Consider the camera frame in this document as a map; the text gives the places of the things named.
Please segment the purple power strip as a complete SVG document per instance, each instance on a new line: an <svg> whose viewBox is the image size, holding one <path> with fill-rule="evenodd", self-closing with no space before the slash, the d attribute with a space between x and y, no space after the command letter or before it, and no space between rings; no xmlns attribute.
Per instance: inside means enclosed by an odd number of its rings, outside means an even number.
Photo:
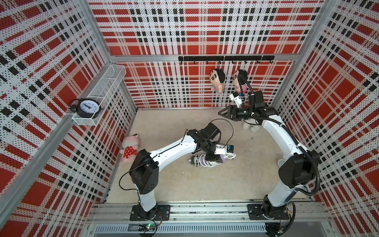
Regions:
<svg viewBox="0 0 379 237"><path fill-rule="evenodd" d="M204 154L199 156L199 164L203 167L214 167L226 162L227 157L224 155Z"/></svg>

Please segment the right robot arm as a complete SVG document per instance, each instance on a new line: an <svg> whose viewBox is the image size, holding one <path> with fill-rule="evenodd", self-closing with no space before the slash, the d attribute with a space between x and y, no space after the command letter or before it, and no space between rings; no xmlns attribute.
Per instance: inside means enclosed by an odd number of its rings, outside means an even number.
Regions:
<svg viewBox="0 0 379 237"><path fill-rule="evenodd" d="M316 195L321 183L318 152L309 150L293 135L278 111L264 102L261 91L249 94L249 107L245 107L238 92L231 94L230 99L233 105L218 114L232 121L254 120L254 125L264 128L283 153L283 159L278 163L279 182L254 214L272 220L286 211L286 205L295 194Z"/></svg>

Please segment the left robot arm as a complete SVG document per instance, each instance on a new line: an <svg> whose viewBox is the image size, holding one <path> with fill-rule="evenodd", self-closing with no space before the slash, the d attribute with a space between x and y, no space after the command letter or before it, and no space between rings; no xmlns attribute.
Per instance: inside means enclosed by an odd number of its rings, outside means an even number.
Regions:
<svg viewBox="0 0 379 237"><path fill-rule="evenodd" d="M210 122L201 130L185 131L182 138L161 149L139 151L128 172L139 196L139 204L135 206L134 213L145 220L153 220L159 206L155 198L159 173L177 159L199 151L218 159L220 155L216 154L216 145L219 141L213 140L218 135L221 135L220 129Z"/></svg>

